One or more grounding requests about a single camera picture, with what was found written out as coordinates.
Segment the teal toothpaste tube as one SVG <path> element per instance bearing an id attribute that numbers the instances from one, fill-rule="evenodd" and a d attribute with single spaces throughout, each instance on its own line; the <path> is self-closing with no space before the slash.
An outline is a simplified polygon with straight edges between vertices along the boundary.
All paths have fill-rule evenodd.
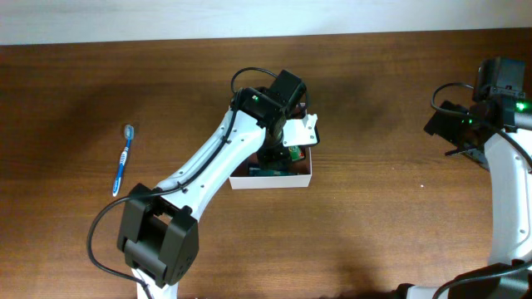
<path id="1" fill-rule="evenodd" d="M 294 176 L 294 173 L 281 170 L 260 169 L 249 167 L 249 177 L 277 177 L 277 176 Z"/>

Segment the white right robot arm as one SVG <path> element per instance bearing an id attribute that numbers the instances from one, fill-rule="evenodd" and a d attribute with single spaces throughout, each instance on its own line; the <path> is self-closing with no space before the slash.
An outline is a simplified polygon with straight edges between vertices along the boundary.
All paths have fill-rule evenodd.
<path id="1" fill-rule="evenodd" d="M 488 264 L 440 287 L 401 284 L 395 298 L 529 298 L 531 296 L 531 100 L 525 63 L 484 60 L 469 108 L 444 101 L 424 131 L 454 145 L 490 173 L 493 232 Z"/>

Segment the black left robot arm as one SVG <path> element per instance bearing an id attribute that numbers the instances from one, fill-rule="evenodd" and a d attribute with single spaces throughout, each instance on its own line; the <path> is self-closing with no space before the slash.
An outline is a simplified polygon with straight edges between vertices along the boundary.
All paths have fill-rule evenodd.
<path id="1" fill-rule="evenodd" d="M 199 252 L 199 221 L 224 182 L 235 189 L 306 187 L 317 116 L 303 80 L 283 70 L 269 87 L 236 90 L 216 131 L 153 189 L 128 194 L 117 238 L 139 298 L 175 298 Z"/>

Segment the blue white toothbrush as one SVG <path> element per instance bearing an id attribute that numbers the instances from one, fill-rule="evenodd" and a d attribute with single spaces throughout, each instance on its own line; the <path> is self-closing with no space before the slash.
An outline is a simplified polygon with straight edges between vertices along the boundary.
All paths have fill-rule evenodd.
<path id="1" fill-rule="evenodd" d="M 135 129 L 132 125 L 126 125 L 124 129 L 124 136 L 126 138 L 126 146 L 121 152 L 116 177 L 113 183 L 112 196 L 116 197 L 121 189 L 121 182 L 124 176 L 124 170 L 131 147 L 132 140 L 134 139 Z"/>

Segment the green white Dettol soap box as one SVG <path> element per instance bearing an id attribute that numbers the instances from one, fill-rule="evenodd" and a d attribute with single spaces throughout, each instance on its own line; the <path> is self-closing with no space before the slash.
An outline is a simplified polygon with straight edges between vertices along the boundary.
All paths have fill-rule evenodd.
<path id="1" fill-rule="evenodd" d="M 288 151 L 293 163 L 305 160 L 306 158 L 305 149 L 300 145 L 290 146 Z"/>

